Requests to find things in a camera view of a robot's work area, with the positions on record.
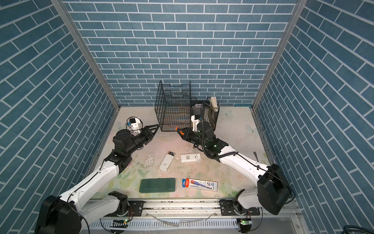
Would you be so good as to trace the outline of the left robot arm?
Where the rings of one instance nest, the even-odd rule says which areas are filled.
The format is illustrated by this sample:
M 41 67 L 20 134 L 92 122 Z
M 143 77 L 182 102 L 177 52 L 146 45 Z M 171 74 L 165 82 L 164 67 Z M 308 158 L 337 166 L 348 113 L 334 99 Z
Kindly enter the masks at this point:
M 42 202 L 35 233 L 78 234 L 108 214 L 130 215 L 132 209 L 127 195 L 117 191 L 89 206 L 86 203 L 108 181 L 126 169 L 132 153 L 150 143 L 159 127 L 158 124 L 145 126 L 137 135 L 128 129 L 118 131 L 113 138 L 114 149 L 98 169 L 58 197 L 49 196 Z

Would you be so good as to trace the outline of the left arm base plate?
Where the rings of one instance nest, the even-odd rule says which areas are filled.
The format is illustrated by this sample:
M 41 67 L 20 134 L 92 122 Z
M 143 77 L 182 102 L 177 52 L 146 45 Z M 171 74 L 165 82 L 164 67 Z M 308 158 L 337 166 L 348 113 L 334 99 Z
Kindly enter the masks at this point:
M 105 217 L 120 217 L 120 215 L 129 217 L 141 216 L 144 203 L 142 200 L 128 200 L 127 204 L 120 203 L 119 208 L 114 213 L 107 214 Z

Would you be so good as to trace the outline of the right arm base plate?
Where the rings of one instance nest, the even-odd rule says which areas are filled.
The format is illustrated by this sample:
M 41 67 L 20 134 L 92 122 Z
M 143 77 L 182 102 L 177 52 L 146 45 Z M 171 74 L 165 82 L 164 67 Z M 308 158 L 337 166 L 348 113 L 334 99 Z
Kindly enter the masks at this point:
M 244 208 L 239 204 L 238 201 L 233 199 L 221 199 L 218 202 L 222 216 L 234 216 L 234 215 L 260 215 L 259 208 Z

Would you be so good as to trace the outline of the white remote control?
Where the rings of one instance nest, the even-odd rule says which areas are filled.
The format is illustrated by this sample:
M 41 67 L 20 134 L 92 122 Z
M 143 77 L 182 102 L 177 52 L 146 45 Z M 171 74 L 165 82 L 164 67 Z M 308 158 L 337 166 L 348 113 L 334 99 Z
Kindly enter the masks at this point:
M 201 154 L 200 153 L 191 153 L 191 154 L 182 154 L 180 156 L 181 162 L 199 162 L 201 161 Z

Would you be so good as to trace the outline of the orange black screwdriver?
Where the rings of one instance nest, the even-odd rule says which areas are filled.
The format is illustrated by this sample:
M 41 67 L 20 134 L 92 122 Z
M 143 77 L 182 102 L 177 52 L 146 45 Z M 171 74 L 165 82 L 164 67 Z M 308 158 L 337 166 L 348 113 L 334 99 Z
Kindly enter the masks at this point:
M 180 129 L 178 127 L 175 128 L 176 132 L 180 135 L 180 136 L 183 136 L 185 134 L 185 130 L 184 129 Z

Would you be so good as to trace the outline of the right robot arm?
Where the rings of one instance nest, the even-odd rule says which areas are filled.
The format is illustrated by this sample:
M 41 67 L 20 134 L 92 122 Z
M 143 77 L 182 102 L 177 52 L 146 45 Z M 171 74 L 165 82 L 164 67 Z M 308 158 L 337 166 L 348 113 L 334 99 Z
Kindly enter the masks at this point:
M 252 207 L 262 207 L 273 215 L 278 215 L 291 198 L 292 189 L 282 169 L 272 164 L 259 163 L 243 155 L 227 142 L 217 138 L 208 122 L 200 122 L 196 128 L 175 128 L 179 136 L 194 147 L 201 147 L 203 153 L 234 168 L 257 185 L 257 191 L 242 189 L 233 199 L 234 209 L 242 214 Z

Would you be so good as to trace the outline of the grey remote with teal buttons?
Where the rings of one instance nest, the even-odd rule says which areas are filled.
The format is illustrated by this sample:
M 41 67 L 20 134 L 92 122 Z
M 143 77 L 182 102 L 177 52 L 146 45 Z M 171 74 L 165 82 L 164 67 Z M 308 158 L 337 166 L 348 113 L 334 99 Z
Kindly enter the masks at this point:
M 172 161 L 174 159 L 174 156 L 175 156 L 174 152 L 168 151 L 166 153 L 165 157 L 163 158 L 163 160 L 162 160 L 162 162 L 161 162 L 161 164 L 159 166 L 159 169 L 161 171 L 166 172 L 169 169 L 169 167 L 170 167 L 170 165 L 171 165 L 171 163 L 172 163 Z

